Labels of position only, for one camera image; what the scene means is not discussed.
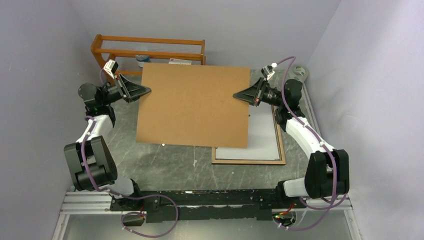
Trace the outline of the landscape photo print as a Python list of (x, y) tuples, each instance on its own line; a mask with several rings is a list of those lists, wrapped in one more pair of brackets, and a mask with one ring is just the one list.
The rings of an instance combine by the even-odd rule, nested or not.
[(247, 147), (218, 147), (215, 149), (216, 159), (274, 161), (280, 158), (271, 107), (252, 107), (249, 113)]

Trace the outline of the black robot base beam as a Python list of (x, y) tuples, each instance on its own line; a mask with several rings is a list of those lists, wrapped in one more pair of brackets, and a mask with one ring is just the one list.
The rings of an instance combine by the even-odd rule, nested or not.
[(112, 212), (143, 212), (147, 223), (164, 221), (256, 219), (303, 209), (299, 197), (287, 197), (283, 185), (257, 189), (140, 190), (131, 199), (112, 197)]

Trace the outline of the brown backing board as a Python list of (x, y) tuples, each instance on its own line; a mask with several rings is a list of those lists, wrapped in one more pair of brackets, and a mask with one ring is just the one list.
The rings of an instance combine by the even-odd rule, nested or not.
[(139, 143), (246, 148), (248, 103), (234, 93), (250, 85), (247, 67), (145, 64), (139, 100)]

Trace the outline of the picture frame black and wood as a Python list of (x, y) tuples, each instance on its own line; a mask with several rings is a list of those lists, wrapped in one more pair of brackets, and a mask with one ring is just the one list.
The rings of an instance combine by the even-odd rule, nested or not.
[(216, 147), (212, 151), (213, 165), (284, 166), (286, 158), (283, 134), (275, 122), (274, 107), (249, 107), (248, 145), (246, 148)]

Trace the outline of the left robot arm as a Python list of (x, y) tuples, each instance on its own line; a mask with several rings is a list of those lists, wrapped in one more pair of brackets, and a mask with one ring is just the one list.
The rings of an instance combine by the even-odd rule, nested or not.
[(134, 180), (120, 177), (106, 137), (116, 123), (112, 103), (124, 100), (132, 103), (149, 94), (151, 88), (129, 81), (124, 75), (114, 77), (115, 85), (84, 83), (78, 95), (85, 106), (87, 127), (74, 143), (67, 144), (63, 151), (72, 184), (77, 191), (107, 192), (130, 210), (142, 206), (143, 196), (137, 191)]

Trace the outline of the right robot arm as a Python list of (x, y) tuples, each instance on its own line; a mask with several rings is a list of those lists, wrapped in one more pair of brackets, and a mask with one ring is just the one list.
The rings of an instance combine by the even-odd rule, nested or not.
[(279, 182), (279, 191), (274, 196), (282, 208), (288, 207), (295, 197), (336, 197), (347, 194), (350, 189), (349, 155), (344, 149), (328, 144), (309, 124), (299, 107), (302, 89), (300, 81), (289, 79), (283, 90), (277, 90), (261, 77), (254, 85), (233, 94), (233, 98), (251, 106), (266, 103), (275, 107), (275, 122), (309, 158), (303, 178)]

